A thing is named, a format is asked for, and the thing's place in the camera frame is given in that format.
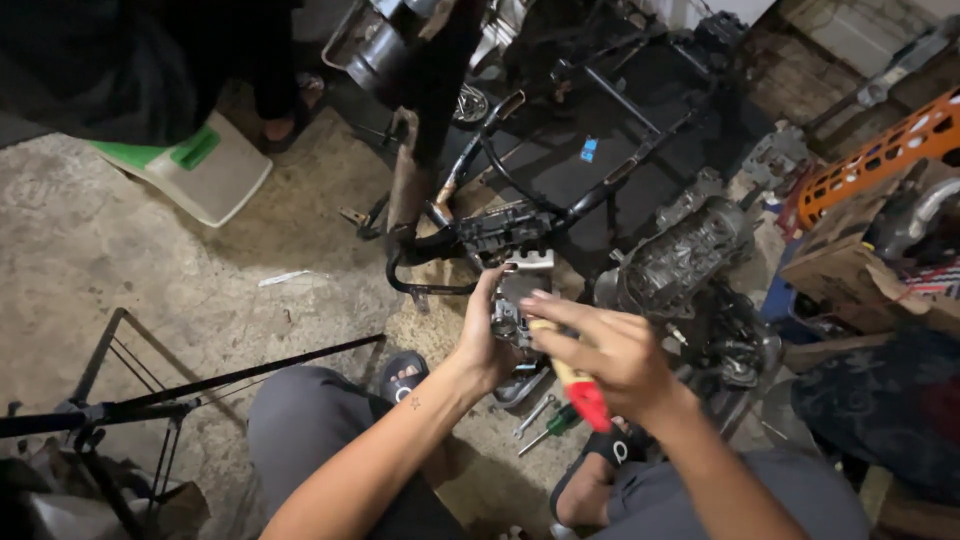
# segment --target hand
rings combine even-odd
[[[469,371],[465,377],[470,377],[483,394],[493,392],[498,384],[507,379],[519,360],[509,343],[493,337],[490,327],[493,292],[500,276],[508,268],[510,265],[504,264],[480,274],[480,280],[467,303],[467,316],[464,318],[464,328],[460,331],[460,341],[449,359]]]
[[[533,330],[534,347],[591,374],[611,412],[649,430],[648,424],[665,410],[696,405],[693,394],[673,376],[643,317],[569,302],[541,290],[520,307],[580,332],[578,341],[556,331]]]

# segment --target orange perforated panel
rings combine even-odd
[[[848,158],[811,176],[797,205],[810,230],[830,207],[920,158],[960,161],[960,86],[907,116]]]

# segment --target left hand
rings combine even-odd
[[[493,392],[498,384],[507,379],[519,361],[518,351],[509,343],[493,337],[490,327],[493,292],[500,276],[508,268],[509,264],[503,264],[480,274],[477,287],[467,303],[460,341],[449,358],[449,361],[469,372],[466,377],[470,377],[484,394]]]

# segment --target black metal frame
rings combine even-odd
[[[131,540],[144,540],[146,538],[146,531],[153,524],[151,519],[153,517],[154,503],[157,498],[166,492],[177,445],[180,442],[180,428],[182,427],[183,418],[199,406],[219,404],[225,397],[258,384],[266,378],[255,380],[254,382],[219,396],[215,396],[213,392],[224,390],[228,386],[241,380],[266,375],[278,369],[302,364],[324,356],[335,355],[371,343],[382,342],[386,338],[382,333],[370,335],[340,345],[326,347],[312,353],[291,356],[283,360],[253,366],[218,377],[194,380],[188,384],[167,388],[150,372],[147,366],[130,351],[130,348],[117,338],[116,332],[120,323],[123,321],[130,324],[155,351],[169,361],[174,362],[175,367],[183,371],[183,368],[176,363],[176,360],[169,354],[166,348],[163,347],[133,315],[126,309],[118,307],[110,317],[107,328],[101,335],[100,341],[97,343],[93,355],[86,364],[84,373],[81,375],[80,381],[77,383],[77,387],[70,398],[58,405],[56,411],[50,414],[0,418],[0,438],[24,437],[40,433],[66,431],[67,435],[64,443],[69,443],[72,438],[74,451],[89,472],[90,477],[97,484],[104,499],[107,500],[107,503],[116,514],[117,519]],[[114,355],[123,362],[147,388],[150,392],[149,394],[122,402],[103,402],[96,405],[89,405],[86,402],[109,352],[113,352]],[[133,367],[134,364],[139,368],[139,371]],[[146,378],[140,374],[140,371],[144,372]],[[202,399],[197,396],[198,394],[203,394],[207,397],[207,401],[203,402]],[[106,435],[106,432],[103,430],[104,426],[157,419],[169,420],[169,424],[163,438],[163,445],[160,449],[160,457],[157,461],[154,482],[151,486],[151,498],[147,506],[146,516],[144,523],[141,523],[136,516],[134,516],[130,506],[127,505],[127,502],[121,495],[120,489],[104,467],[100,456],[97,454],[96,447]]]
[[[466,258],[472,263],[477,271],[480,271],[484,268],[485,264],[483,259],[481,259],[480,254],[465,249],[465,246],[463,245],[463,232],[458,228],[459,220],[453,216],[452,212],[447,206],[447,202],[452,198],[453,194],[466,183],[466,175],[469,167],[481,151],[486,154],[492,165],[492,168],[500,175],[500,177],[509,186],[520,193],[521,196],[532,203],[534,207],[532,211],[546,212],[550,215],[549,226],[546,228],[543,236],[540,238],[541,241],[548,241],[550,236],[569,230],[582,218],[604,203],[607,203],[608,209],[608,228],[610,229],[609,236],[611,237],[610,241],[612,242],[615,239],[616,220],[614,216],[615,203],[613,202],[613,196],[617,191],[623,188],[624,185],[626,185],[630,179],[631,173],[635,169],[651,158],[673,135],[700,116],[705,105],[712,99],[716,88],[718,88],[721,82],[724,80],[724,68],[726,65],[710,65],[710,54],[707,54],[706,61],[704,61],[703,56],[698,58],[697,55],[691,54],[686,48],[686,46],[691,42],[690,37],[675,36],[667,33],[664,28],[658,26],[656,23],[653,23],[652,19],[650,20],[650,26],[647,27],[652,30],[644,29],[631,32],[627,36],[624,36],[615,43],[606,46],[601,50],[594,50],[593,52],[585,53],[583,49],[586,45],[586,36],[589,32],[593,31],[593,22],[599,16],[598,13],[600,12],[600,7],[605,4],[606,3],[603,1],[596,2],[594,9],[591,10],[589,14],[588,20],[585,22],[583,27],[581,27],[579,33],[572,36],[571,40],[574,42],[573,52],[566,57],[568,59],[573,59],[579,56],[582,58],[582,60],[578,60],[576,63],[571,63],[569,60],[560,59],[557,66],[551,73],[551,80],[549,82],[546,84],[539,83],[535,86],[527,86],[526,88],[508,96],[490,111],[488,117],[477,128],[476,134],[454,163],[452,170],[447,174],[447,177],[441,188],[436,191],[436,194],[432,199],[428,199],[426,201],[424,208],[425,213],[440,230],[437,233],[429,236],[417,238],[411,234],[411,231],[409,230],[410,226],[405,228],[406,230],[404,231],[404,234],[393,234],[391,233],[391,230],[389,229],[390,226],[388,225],[385,234],[388,258],[386,274],[387,280],[393,288],[400,292],[411,294],[415,298],[426,294],[466,295],[473,291],[476,282],[467,285],[440,285],[402,282],[396,275],[396,269],[401,265],[417,266],[438,258]],[[693,100],[694,102],[691,103],[687,113],[666,129],[659,128],[653,121],[647,118],[642,113],[640,108],[629,97],[619,91],[610,80],[601,74],[601,68],[599,67],[599,63],[608,58],[611,53],[625,49],[628,51],[633,49],[632,52],[628,53],[627,58],[629,58],[629,56],[639,48],[660,39],[667,40],[667,42],[673,46],[673,48],[680,51],[683,57],[690,61],[695,68],[697,68],[698,72],[702,73],[709,80],[708,90],[704,92],[704,94],[698,99]],[[623,62],[624,61],[619,61],[614,66],[613,71],[618,69]],[[568,83],[570,85],[574,83],[578,85],[587,83],[588,85],[599,86],[603,92],[610,95],[614,100],[616,100],[617,103],[626,109],[626,111],[632,117],[636,118],[642,125],[645,132],[641,137],[641,144],[629,158],[614,168],[613,171],[611,171],[594,187],[584,193],[580,199],[566,208],[562,208],[550,203],[542,196],[525,189],[522,185],[516,182],[511,176],[510,172],[504,166],[500,157],[494,151],[490,139],[490,137],[500,128],[502,123],[507,120],[507,118],[510,117],[514,111],[528,101],[528,96],[549,96],[558,91],[558,88],[564,83]],[[431,118],[431,120],[436,121],[437,118],[434,117]],[[414,139],[414,142],[410,144],[412,147],[416,147],[417,142],[421,141],[422,139],[422,137],[419,136],[414,136],[411,138]],[[397,189],[398,184],[402,182],[410,183],[411,181],[409,176],[405,176],[397,171],[394,193],[392,196],[396,197],[397,194],[413,195],[417,193],[417,191],[414,189]],[[387,206],[386,202],[388,198],[388,196],[385,196],[385,198],[378,201],[374,208],[367,215],[360,216],[363,218],[362,220],[356,222],[358,225],[358,236],[361,239],[370,240],[380,236],[380,228],[377,228],[374,223],[380,212]],[[391,208],[394,208],[396,204],[398,207],[405,208],[405,211],[408,214],[413,212],[413,210],[410,209],[411,207],[417,208],[419,206],[414,205],[414,203],[411,201],[403,201],[399,203],[396,201],[391,201],[390,203]]]

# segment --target gray shorts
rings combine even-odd
[[[250,453],[273,516],[325,461],[390,409],[386,401],[337,372],[297,366],[263,383],[250,409]],[[869,536],[870,525],[847,482],[825,463],[783,451],[753,452],[744,461],[811,540]],[[594,540],[704,539],[690,499],[669,463],[625,463],[608,502],[611,524]],[[368,538],[467,538],[426,480],[414,475]]]

